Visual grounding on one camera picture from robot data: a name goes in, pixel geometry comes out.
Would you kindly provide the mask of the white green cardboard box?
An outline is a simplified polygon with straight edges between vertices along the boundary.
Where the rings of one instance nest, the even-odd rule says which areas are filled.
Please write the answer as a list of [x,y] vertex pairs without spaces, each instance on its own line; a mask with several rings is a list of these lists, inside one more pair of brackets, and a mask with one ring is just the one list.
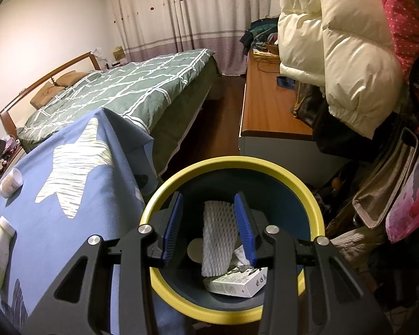
[[267,277],[267,268],[238,266],[219,277],[206,277],[203,283],[214,294],[252,298],[265,287]]

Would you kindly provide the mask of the white foam net sleeve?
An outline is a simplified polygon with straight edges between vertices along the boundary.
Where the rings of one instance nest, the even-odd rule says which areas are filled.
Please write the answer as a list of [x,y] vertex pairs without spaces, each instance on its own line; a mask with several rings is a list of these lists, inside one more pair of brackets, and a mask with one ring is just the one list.
[[237,241],[234,205],[209,200],[203,211],[203,277],[217,277],[228,271]]

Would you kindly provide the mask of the yellow rimmed trash bin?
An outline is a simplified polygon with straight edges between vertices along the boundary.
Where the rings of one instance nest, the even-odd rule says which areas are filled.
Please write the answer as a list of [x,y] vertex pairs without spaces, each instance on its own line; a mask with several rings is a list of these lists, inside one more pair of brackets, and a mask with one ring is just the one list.
[[232,267],[248,265],[235,220],[235,195],[243,192],[250,206],[263,211],[269,223],[302,239],[325,232],[321,210],[307,186],[272,162],[245,156],[200,161],[174,174],[149,199],[141,223],[153,221],[174,193],[183,199],[181,229],[174,256],[165,269],[151,269],[156,295],[178,312],[213,324],[258,321],[262,315],[265,271],[250,271],[256,288],[243,297],[247,282],[212,293],[212,277],[224,277]]

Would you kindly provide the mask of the beige handbag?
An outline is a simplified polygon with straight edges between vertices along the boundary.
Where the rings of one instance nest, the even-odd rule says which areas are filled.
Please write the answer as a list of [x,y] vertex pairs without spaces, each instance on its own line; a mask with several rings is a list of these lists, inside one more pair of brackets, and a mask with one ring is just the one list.
[[366,180],[352,204],[356,215],[369,229],[379,227],[389,213],[413,167],[419,140],[403,128],[390,156]]

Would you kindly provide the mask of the crumpled tissue paper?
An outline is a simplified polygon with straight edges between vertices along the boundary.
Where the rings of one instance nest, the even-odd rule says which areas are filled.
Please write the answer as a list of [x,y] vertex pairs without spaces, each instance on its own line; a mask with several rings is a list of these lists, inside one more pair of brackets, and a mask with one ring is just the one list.
[[240,265],[250,265],[250,261],[247,259],[244,251],[244,246],[240,245],[238,248],[234,250],[233,253],[233,261],[236,266]]

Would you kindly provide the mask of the blue patterned tablecloth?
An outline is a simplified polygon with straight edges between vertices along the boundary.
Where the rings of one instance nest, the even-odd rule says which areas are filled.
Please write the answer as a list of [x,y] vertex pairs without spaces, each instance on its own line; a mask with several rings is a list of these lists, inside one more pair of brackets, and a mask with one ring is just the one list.
[[[137,228],[156,188],[152,138],[107,109],[86,114],[16,166],[23,186],[0,217],[16,229],[0,290],[0,334],[24,334],[28,317],[92,235],[123,238]],[[109,334],[120,334],[119,266],[113,269]],[[153,293],[156,334],[188,334],[190,322]]]

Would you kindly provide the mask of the white paper cup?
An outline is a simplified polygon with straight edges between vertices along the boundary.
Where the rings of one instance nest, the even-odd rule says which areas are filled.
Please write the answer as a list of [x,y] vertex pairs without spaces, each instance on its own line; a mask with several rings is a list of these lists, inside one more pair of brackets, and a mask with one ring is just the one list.
[[5,199],[10,198],[23,186],[23,182],[21,172],[17,168],[12,168],[0,183],[1,196]]

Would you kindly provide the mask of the wooden desk cabinet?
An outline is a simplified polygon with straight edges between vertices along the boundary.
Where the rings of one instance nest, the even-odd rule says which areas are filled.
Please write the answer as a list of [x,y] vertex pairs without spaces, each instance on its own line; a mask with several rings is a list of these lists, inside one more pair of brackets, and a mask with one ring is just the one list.
[[296,95],[278,86],[279,75],[278,59],[248,54],[240,154],[274,162],[306,184],[324,185],[346,160],[319,150],[313,130],[292,115]]

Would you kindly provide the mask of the brown pillow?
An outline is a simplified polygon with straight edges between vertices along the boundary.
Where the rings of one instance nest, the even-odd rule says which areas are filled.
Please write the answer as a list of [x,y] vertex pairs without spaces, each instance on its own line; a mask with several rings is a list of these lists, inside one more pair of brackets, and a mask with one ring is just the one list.
[[62,90],[64,90],[63,86],[53,85],[53,83],[47,82],[30,100],[30,104],[38,110],[49,103]]
[[86,77],[87,75],[88,72],[76,72],[75,70],[73,70],[61,75],[58,79],[56,79],[55,83],[57,86],[68,88],[76,84],[79,80]]

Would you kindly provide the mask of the right brown pillow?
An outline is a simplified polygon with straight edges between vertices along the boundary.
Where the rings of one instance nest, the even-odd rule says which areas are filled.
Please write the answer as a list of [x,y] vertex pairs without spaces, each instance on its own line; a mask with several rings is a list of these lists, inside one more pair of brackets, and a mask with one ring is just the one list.
[[86,77],[87,75],[88,72],[76,72],[75,70],[73,70],[61,75],[58,79],[56,79],[55,83],[57,86],[68,88],[76,84],[79,80]]

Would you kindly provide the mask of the tissue box on far nightstand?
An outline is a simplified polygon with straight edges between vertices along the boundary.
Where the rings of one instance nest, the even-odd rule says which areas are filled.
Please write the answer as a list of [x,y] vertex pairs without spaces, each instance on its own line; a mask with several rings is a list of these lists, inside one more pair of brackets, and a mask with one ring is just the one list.
[[125,58],[125,52],[122,46],[117,46],[113,49],[113,56],[116,61],[120,61]]

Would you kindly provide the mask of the cream puffer jacket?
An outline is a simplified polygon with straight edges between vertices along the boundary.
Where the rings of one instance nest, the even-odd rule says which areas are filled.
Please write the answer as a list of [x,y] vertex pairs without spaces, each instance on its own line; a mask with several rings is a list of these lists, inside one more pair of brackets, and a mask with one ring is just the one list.
[[372,138],[403,75],[381,0],[280,0],[280,72],[322,87],[329,113]]

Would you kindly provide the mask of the red hanging garment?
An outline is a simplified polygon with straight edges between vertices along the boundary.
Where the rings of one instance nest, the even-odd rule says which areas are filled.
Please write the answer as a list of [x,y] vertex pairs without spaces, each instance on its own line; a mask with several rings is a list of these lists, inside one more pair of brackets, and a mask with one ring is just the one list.
[[403,78],[419,57],[419,9],[414,0],[381,0],[400,62]]

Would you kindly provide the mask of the clothes pile on desk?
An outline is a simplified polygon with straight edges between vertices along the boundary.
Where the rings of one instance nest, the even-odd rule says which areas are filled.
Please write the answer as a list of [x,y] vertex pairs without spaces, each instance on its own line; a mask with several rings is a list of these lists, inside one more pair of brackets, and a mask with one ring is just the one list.
[[240,38],[240,43],[244,46],[244,55],[248,55],[250,49],[264,48],[265,44],[269,42],[269,36],[277,33],[278,17],[266,17],[253,21]]

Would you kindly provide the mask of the pink beige curtain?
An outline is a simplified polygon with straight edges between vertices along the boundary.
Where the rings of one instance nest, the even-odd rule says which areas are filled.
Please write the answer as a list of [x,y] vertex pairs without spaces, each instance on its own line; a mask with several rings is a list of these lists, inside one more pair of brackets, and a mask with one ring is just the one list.
[[210,49],[219,71],[246,71],[240,39],[250,24],[279,14],[279,0],[106,0],[116,46],[129,61]]

